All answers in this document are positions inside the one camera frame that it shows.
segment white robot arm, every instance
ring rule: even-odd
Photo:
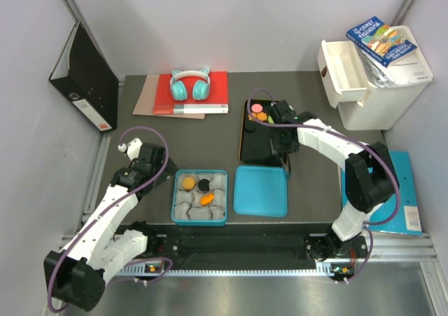
[[[276,124],[292,125],[290,128],[272,128],[273,150],[293,153],[299,150],[300,145],[308,146],[345,171],[346,188],[343,190],[349,201],[332,223],[327,237],[319,240],[316,248],[320,250],[311,249],[311,252],[318,254],[320,259],[346,254],[351,243],[360,235],[363,224],[394,194],[391,179],[368,151],[344,138],[344,135],[325,125],[313,114],[304,112],[297,115],[283,100],[272,104],[270,115]],[[382,159],[398,183],[387,147],[377,142],[368,148]]]
[[[122,220],[154,186],[177,171],[175,164],[169,160],[161,177],[155,182],[117,202],[102,214],[116,200],[135,192],[134,190],[153,177],[165,159],[165,148],[143,144],[140,139],[119,146],[119,150],[129,157],[130,166],[115,173],[100,204],[75,238],[65,245],[61,252],[51,251],[44,261],[48,287],[61,255],[79,235],[83,235],[63,260],[52,288],[52,296],[86,311],[96,306],[112,277],[147,249],[148,236],[135,229],[125,231],[117,242],[111,241]],[[85,232],[86,227],[93,222],[95,224]]]
[[[362,148],[347,140],[327,135],[326,132],[336,131],[330,126],[325,125],[318,118],[312,118],[306,121],[304,125],[320,127],[322,128],[322,131],[298,128],[297,136],[299,143],[313,148],[325,157],[331,159],[342,170],[345,170],[345,163],[350,155],[363,151]],[[383,204],[384,202],[380,202],[375,205],[371,211],[363,212],[357,210],[350,202],[348,202],[331,227],[341,241],[350,240],[361,232],[363,222],[369,221],[372,214]]]

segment white wall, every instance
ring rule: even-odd
[[[317,69],[320,42],[404,0],[75,0],[115,74]]]
[[[386,138],[408,150],[422,225],[433,239],[448,277],[448,0],[418,0],[405,23],[434,74],[429,85]]]
[[[74,20],[61,0],[0,0],[0,305],[38,315],[43,260],[74,228],[98,132],[48,82]]]

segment egg tray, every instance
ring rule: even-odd
[[[195,180],[195,186],[187,191],[182,186],[186,177]],[[210,181],[210,191],[198,189],[201,179]],[[200,199],[210,193],[215,198],[208,205],[201,205]],[[179,170],[174,182],[174,197],[171,219],[182,226],[223,226],[227,221],[228,175],[224,170]]]

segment yellow round object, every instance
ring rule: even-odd
[[[191,177],[185,177],[182,181],[182,187],[185,190],[191,190],[192,188],[194,188],[196,185],[196,182],[193,178]]]

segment white plastic drawer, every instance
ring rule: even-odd
[[[322,41],[317,61],[331,107],[364,99],[367,77],[351,41]]]

